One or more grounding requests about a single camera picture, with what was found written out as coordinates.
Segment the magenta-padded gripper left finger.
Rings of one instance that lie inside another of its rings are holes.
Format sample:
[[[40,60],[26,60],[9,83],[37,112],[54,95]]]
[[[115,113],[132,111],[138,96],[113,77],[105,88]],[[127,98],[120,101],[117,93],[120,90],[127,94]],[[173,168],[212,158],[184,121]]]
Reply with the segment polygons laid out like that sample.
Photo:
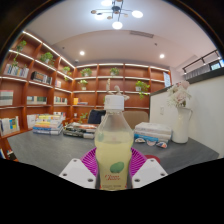
[[[73,158],[59,174],[78,186],[94,189],[96,187],[98,165],[95,157],[96,149],[85,153],[80,159]]]

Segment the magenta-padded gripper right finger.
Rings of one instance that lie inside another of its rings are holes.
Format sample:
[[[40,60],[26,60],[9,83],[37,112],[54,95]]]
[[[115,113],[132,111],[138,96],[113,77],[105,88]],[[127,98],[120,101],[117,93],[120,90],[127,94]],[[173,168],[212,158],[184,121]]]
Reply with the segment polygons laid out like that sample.
[[[131,151],[129,176],[133,188],[143,187],[167,176],[167,172],[160,165],[158,157],[143,155],[135,148],[132,148]]]

